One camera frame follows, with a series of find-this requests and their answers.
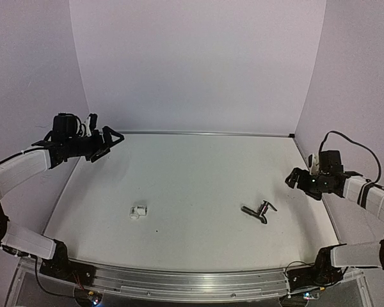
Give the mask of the white PVC elbow fitting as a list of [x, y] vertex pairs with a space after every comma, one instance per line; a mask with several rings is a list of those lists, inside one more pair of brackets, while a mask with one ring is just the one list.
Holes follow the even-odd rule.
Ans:
[[148, 208], [146, 203], [138, 202], [130, 208], [129, 217], [131, 219], [139, 219], [140, 217], [145, 217], [147, 213]]

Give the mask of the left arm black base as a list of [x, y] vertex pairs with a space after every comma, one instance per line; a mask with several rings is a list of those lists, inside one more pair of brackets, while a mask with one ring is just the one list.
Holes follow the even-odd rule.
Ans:
[[54, 240], [54, 242], [56, 245], [53, 257], [49, 260], [42, 260], [40, 274], [76, 283], [81, 287], [92, 286], [96, 271], [95, 266], [70, 260], [65, 243], [58, 240]]

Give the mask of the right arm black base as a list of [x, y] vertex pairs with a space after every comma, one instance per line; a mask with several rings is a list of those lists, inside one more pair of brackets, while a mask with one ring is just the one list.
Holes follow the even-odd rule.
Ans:
[[305, 264], [304, 267], [297, 269], [289, 269], [288, 265], [284, 274], [289, 282], [290, 293], [307, 288], [327, 288], [342, 281], [348, 267], [345, 269], [334, 267], [331, 260], [331, 252], [340, 246], [342, 244], [321, 248], [312, 265]]

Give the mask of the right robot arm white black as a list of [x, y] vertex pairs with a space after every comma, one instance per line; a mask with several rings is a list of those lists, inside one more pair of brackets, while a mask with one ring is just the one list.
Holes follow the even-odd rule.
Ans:
[[[368, 211], [384, 224], [384, 186], [355, 171], [344, 171], [340, 152], [327, 150], [308, 158], [309, 169], [294, 168], [285, 183], [320, 201], [335, 194]], [[330, 267], [374, 267], [384, 270], [384, 237], [379, 241], [322, 248], [316, 261]]]

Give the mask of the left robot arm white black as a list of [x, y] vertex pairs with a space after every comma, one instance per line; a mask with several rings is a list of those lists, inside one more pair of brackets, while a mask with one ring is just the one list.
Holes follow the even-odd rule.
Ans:
[[108, 126], [97, 129], [94, 113], [85, 121], [72, 113], [60, 113], [42, 140], [0, 161], [0, 248], [48, 260], [48, 268], [59, 279], [71, 277], [74, 266], [63, 255], [63, 243], [11, 222], [1, 200], [23, 182], [71, 158], [84, 157], [94, 163], [124, 139], [123, 134]]

